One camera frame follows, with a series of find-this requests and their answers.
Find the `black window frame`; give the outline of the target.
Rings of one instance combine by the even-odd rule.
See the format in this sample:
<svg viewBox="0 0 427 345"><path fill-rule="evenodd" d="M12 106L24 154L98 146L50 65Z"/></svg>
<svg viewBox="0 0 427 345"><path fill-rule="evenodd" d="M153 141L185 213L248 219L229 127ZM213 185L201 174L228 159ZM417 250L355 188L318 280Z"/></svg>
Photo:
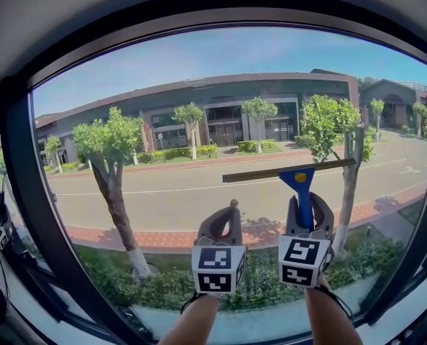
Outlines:
<svg viewBox="0 0 427 345"><path fill-rule="evenodd" d="M63 0L43 24L28 24L22 48L0 75L1 140L22 217L57 279L121 344L141 336L99 292L60 223L35 151L29 90L105 50L209 26L277 23L332 30L389 45L427 63L427 2L416 8L382 0Z"/></svg>

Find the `small grey gabled building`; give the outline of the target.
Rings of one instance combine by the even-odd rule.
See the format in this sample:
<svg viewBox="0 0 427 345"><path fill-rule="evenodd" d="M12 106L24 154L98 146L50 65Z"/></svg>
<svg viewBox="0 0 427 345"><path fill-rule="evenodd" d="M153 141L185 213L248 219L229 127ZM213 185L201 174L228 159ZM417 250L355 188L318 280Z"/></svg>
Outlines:
<svg viewBox="0 0 427 345"><path fill-rule="evenodd" d="M415 129L413 104L421 102L427 108L427 86L417 82L381 79L359 93L361 107L369 109L372 99L384 102L380 117L382 128L400 129L407 126Z"/></svg>

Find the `person's left forearm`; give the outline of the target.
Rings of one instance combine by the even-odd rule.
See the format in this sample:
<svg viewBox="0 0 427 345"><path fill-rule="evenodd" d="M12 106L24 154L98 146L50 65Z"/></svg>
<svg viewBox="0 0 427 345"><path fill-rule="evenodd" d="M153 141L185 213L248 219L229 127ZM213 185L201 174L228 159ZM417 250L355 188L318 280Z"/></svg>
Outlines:
<svg viewBox="0 0 427 345"><path fill-rule="evenodd" d="M176 324L157 345L207 345L221 295L195 293L180 310Z"/></svg>

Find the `row of small street trees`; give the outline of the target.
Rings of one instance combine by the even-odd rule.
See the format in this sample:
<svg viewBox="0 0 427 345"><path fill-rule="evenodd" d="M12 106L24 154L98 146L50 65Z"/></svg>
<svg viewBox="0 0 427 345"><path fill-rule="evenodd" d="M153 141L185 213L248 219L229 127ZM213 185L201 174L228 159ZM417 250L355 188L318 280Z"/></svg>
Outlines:
<svg viewBox="0 0 427 345"><path fill-rule="evenodd" d="M247 154L275 148L281 135L292 136L297 147L310 150L314 162L353 158L369 161L375 141L360 128L360 111L346 99L321 97L321 105L302 106L294 98L269 102L256 97L239 106L202 109L190 102L171 111L125 114L112 106L105 118L81 113L77 119L59 114L36 122L43 154L58 171L71 169L59 152L71 144L75 165L89 167L97 178L119 180L125 165L167 162L216 155L230 146Z"/></svg>

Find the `large window glass pane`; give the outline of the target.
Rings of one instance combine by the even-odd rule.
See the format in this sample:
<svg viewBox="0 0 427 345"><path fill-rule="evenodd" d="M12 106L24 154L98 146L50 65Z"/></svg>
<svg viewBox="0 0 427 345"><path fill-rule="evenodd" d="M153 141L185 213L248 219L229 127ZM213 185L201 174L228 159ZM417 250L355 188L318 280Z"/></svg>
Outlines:
<svg viewBox="0 0 427 345"><path fill-rule="evenodd" d="M309 73L354 77L361 90L381 79L427 86L427 65L389 48L345 37L285 27L231 27L183 32L112 50L56 75L32 90L35 119L74 106L162 84L220 75ZM427 191L427 108L413 104L415 129L382 128L382 100L361 107L375 154L359 169L344 246L325 276L358 320L370 309L403 261ZM43 165L48 189L75 253L99 292L147 341L159 340L195 291L191 251L201 223L216 211L241 212L244 273L225 294L209 341L214 345L274 342L307 333L303 289L280 282L278 244L285 235L295 191L279 177L224 183L222 176L312 164L295 140L247 154L220 147L216 155L124 166L122 191L132 231L152 275L138 284L92 170L59 172ZM342 167L314 173L311 191L339 225Z"/></svg>

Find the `person's right forearm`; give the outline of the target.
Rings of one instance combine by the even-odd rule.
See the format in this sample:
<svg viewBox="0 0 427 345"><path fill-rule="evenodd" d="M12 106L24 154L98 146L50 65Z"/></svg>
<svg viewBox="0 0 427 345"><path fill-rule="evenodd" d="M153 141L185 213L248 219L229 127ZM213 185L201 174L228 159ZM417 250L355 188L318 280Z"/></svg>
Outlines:
<svg viewBox="0 0 427 345"><path fill-rule="evenodd" d="M313 345L363 345L338 298L328 288L304 290Z"/></svg>

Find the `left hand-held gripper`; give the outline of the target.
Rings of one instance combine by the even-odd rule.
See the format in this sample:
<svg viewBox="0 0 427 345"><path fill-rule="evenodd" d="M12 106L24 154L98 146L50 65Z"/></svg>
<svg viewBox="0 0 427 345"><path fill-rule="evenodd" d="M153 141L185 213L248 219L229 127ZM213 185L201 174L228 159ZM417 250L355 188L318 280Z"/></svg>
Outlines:
<svg viewBox="0 0 427 345"><path fill-rule="evenodd" d="M199 226L198 240L191 251L196 292L235 293L244 273L246 257L240 210L229 206L210 215Z"/></svg>

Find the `leaning roadside tree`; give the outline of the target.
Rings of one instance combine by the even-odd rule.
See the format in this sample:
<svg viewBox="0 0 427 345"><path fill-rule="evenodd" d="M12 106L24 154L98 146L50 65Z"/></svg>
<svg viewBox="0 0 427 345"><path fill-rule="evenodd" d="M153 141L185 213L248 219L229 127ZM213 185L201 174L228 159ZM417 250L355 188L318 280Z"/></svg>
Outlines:
<svg viewBox="0 0 427 345"><path fill-rule="evenodd" d="M107 121L93 120L73 128L78 154L91 164L98 189L106 201L113 224L128 255L134 280L140 284L152 275L131 228L122 191L124 164L137 156L142 120L124 116L112 106Z"/></svg>

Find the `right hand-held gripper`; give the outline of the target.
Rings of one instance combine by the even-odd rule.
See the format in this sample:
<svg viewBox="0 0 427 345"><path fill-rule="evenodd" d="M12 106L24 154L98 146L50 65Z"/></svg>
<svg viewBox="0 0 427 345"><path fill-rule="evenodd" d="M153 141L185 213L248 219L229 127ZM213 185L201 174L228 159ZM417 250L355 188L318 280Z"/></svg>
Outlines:
<svg viewBox="0 0 427 345"><path fill-rule="evenodd" d="M280 282L297 287L315 287L321 275L334 259L331 238L334 213L319 195L310 192L315 231L300 233L298 200L289 200L285 235L278 244L278 273Z"/></svg>

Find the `blue squeegee with brass blade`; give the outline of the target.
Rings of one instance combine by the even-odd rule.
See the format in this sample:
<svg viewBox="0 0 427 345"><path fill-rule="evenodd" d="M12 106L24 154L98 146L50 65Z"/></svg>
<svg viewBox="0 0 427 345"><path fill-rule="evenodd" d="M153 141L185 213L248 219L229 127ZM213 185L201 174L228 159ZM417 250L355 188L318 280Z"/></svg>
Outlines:
<svg viewBox="0 0 427 345"><path fill-rule="evenodd" d="M268 170L226 174L222 176L222 180L224 183L235 183L245 180L279 177L281 181L297 193L300 221L304 228L313 231L313 208L311 206L310 187L315 171L346 167L355 164L355 159L349 158L291 167L279 167Z"/></svg>

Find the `long dark grey building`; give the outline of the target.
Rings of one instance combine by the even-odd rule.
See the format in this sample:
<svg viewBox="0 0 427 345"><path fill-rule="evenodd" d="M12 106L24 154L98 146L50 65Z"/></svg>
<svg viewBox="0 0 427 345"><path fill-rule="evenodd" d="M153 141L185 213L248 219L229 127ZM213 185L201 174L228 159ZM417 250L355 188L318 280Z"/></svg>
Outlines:
<svg viewBox="0 0 427 345"><path fill-rule="evenodd" d="M300 109L313 95L359 105L354 77L319 69L183 80L37 116L40 157L53 167L78 161L73 128L107 121L112 106L143 121L138 152L190 149L192 144L232 147L257 138L286 142L300 135Z"/></svg>

